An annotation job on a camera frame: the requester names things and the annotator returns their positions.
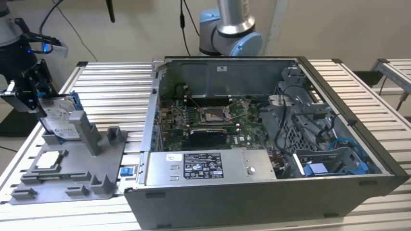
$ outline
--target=sticker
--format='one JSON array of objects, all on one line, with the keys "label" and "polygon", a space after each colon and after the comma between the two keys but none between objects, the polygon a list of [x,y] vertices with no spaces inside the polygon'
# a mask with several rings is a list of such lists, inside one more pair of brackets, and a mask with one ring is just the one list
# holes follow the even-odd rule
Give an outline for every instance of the sticker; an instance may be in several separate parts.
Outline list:
[{"label": "sticker", "polygon": [[227,66],[218,66],[218,72],[227,71]]},{"label": "sticker", "polygon": [[52,131],[56,136],[61,137],[63,139],[79,139],[79,132],[73,124],[69,123],[52,123],[49,124]]},{"label": "sticker", "polygon": [[44,109],[47,113],[45,121],[49,123],[59,123],[63,121],[68,122],[69,114],[63,108],[47,108]]},{"label": "sticker", "polygon": [[224,178],[222,154],[184,154],[184,178],[188,180]]},{"label": "sticker", "polygon": [[167,161],[182,161],[183,160],[183,154],[167,154],[166,160]]}]

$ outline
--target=wall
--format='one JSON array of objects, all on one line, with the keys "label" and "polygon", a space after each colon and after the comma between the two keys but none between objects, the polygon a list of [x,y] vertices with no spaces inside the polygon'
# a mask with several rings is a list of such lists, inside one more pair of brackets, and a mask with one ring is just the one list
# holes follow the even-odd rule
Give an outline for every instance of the wall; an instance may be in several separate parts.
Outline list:
[{"label": "wall", "polygon": [[[76,27],[85,45],[103,62],[148,62],[164,55],[186,55],[179,26],[179,0],[114,0],[116,23],[108,18],[104,0],[67,0],[60,4]],[[194,21],[200,12],[216,7],[215,0],[187,0]],[[24,18],[32,31],[52,7],[51,0],[25,0],[9,3],[15,16]],[[258,21],[258,30],[267,36],[274,14],[274,0],[251,0],[250,12]],[[186,11],[186,35],[191,54],[199,50],[199,38]],[[56,10],[45,24],[44,34],[68,45],[67,59],[45,56],[51,74],[61,87],[79,61],[93,61],[67,21]]]},{"label": "wall", "polygon": [[[339,58],[352,70],[378,58],[411,58],[410,9],[410,0],[288,0],[274,53]],[[395,108],[399,96],[384,99]],[[411,116],[410,99],[400,113]]]}]

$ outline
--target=motherboard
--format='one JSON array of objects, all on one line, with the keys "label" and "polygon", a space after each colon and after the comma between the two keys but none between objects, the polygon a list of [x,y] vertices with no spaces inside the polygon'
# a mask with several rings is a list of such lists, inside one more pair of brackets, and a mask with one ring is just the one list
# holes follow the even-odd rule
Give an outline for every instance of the motherboard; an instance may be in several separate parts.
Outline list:
[{"label": "motherboard", "polygon": [[251,98],[195,99],[162,102],[164,151],[247,148],[272,150],[258,105]]}]

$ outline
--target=blue connector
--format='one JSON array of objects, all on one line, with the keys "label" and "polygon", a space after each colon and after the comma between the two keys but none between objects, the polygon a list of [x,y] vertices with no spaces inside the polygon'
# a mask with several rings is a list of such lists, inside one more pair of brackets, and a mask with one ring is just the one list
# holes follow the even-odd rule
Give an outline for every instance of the blue connector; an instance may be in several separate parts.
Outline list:
[{"label": "blue connector", "polygon": [[120,176],[122,177],[132,177],[135,174],[135,169],[132,167],[123,167],[120,169]]}]

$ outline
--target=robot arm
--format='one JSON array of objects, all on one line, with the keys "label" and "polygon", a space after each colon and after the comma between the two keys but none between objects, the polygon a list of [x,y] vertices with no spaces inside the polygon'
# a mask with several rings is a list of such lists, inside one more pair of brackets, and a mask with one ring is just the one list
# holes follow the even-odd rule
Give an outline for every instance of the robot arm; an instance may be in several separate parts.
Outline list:
[{"label": "robot arm", "polygon": [[248,0],[218,0],[218,3],[219,8],[202,12],[200,52],[211,56],[258,55],[263,36],[255,31]]},{"label": "robot arm", "polygon": [[56,46],[61,43],[56,38],[31,32],[21,18],[12,19],[5,2],[0,0],[0,75],[5,77],[8,88],[0,91],[0,97],[17,111],[45,117],[37,94],[53,96],[56,91],[45,61],[37,60],[35,53],[51,51],[32,50],[29,43]]}]

